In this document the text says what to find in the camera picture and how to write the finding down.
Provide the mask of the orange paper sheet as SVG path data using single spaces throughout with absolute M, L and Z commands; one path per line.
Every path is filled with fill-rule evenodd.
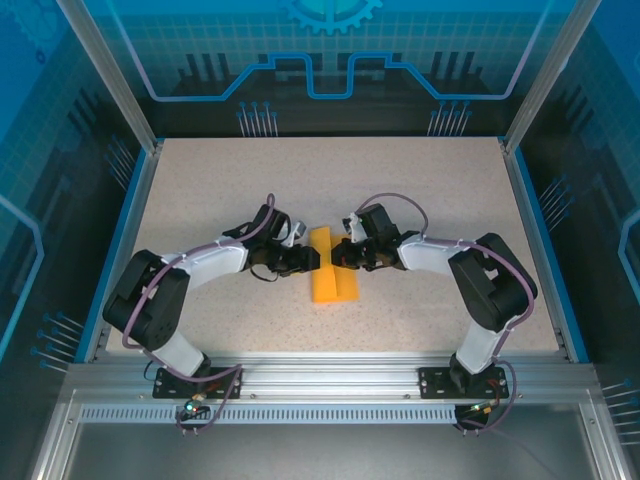
M 334 266 L 331 250 L 345 236 L 333 235 L 329 226 L 311 231 L 310 245 L 320 255 L 320 267 L 311 272 L 312 301 L 317 304 L 357 301 L 360 298 L 356 272 Z

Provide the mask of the grey metal bottom sheet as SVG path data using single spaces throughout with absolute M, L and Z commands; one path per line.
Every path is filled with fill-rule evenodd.
M 442 425 L 81 428 L 64 480 L 597 480 L 564 419 L 508 438 Z

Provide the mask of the aluminium cross beam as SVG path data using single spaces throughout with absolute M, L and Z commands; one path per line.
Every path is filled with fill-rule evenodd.
M 442 353 L 259 353 L 212 354 L 215 366 L 241 365 L 244 403 L 416 403 L 417 371 L 446 367 Z M 595 368 L 568 363 L 559 355 L 515 355 L 511 391 L 519 404 L 581 403 L 587 392 L 601 395 Z M 69 367 L 62 392 L 76 390 L 78 402 L 134 402 L 151 399 L 140 353 L 113 354 Z

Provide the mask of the blue printed gear panel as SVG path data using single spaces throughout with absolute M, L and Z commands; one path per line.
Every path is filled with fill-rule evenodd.
M 160 137 L 504 134 L 576 0 L 84 0 Z

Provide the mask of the aluminium table side rail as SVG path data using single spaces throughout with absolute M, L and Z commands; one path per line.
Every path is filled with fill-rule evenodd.
M 559 347 L 560 358 L 568 363 L 574 363 L 575 356 L 572 341 L 566 336 L 564 308 L 557 294 L 555 279 L 546 256 L 546 250 L 534 214 L 533 204 L 525 184 L 525 178 L 515 154 L 508 151 L 502 137 L 499 137 L 498 140 L 536 270 L 539 291 L 538 303 L 542 303 L 547 309 L 553 327 L 554 339 Z
M 136 161 L 75 354 L 76 363 L 94 361 L 104 328 L 102 310 L 133 252 L 159 158 L 160 151 L 150 154 L 142 150 Z

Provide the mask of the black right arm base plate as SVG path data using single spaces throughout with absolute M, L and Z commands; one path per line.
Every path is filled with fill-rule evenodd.
M 448 367 L 423 367 L 417 371 L 422 399 L 507 399 L 510 396 L 503 368 L 490 365 L 475 375 L 462 375 L 461 385 Z

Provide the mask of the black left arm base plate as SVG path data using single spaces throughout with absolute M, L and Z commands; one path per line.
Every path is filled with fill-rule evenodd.
M 195 394 L 204 394 L 207 399 L 223 399 L 228 389 L 231 389 L 230 399 L 239 399 L 242 387 L 242 372 L 235 379 L 234 373 L 210 382 L 188 382 L 165 368 L 156 372 L 152 397 L 154 399 L 183 399 L 187 400 Z

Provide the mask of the aluminium frame post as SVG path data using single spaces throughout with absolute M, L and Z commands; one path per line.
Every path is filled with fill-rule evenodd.
M 519 147 L 601 2 L 576 0 L 504 137 L 505 154 L 512 155 Z
M 155 154 L 157 139 L 133 91 L 82 0 L 56 0 L 73 32 L 107 87 L 137 141 L 148 154 Z

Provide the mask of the aluminium lower frame rail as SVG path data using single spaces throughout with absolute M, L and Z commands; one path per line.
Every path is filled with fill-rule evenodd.
M 80 423 L 82 403 L 75 396 L 75 389 L 59 396 L 30 480 L 63 479 Z
M 604 400 L 590 391 L 579 404 L 587 442 L 599 480 L 633 480 L 633 472 L 624 454 Z

